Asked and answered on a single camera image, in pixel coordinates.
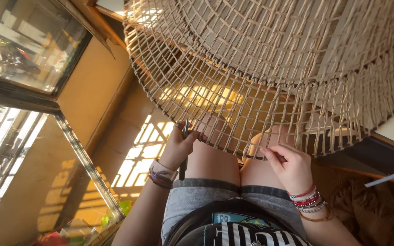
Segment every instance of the woven basket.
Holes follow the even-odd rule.
[[[394,113],[394,0],[134,0],[124,26],[147,96],[223,151],[325,155]]]

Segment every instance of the gray shorts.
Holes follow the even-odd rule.
[[[238,187],[215,179],[176,180],[168,196],[162,222],[162,243],[171,228],[185,215],[212,201],[241,197],[275,216],[293,233],[305,239],[305,230],[285,190],[266,186]]]

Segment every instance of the person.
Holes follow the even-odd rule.
[[[219,130],[209,142],[225,146],[231,129],[222,131],[224,120],[205,116]],[[160,238],[164,246],[360,245],[316,190],[311,158],[292,147],[288,127],[271,132],[257,134],[248,150],[269,146],[258,154],[268,161],[244,159],[240,169],[236,156],[202,142],[211,127],[201,124],[183,139],[175,126],[112,245],[155,246]],[[185,179],[172,182],[187,157]]]

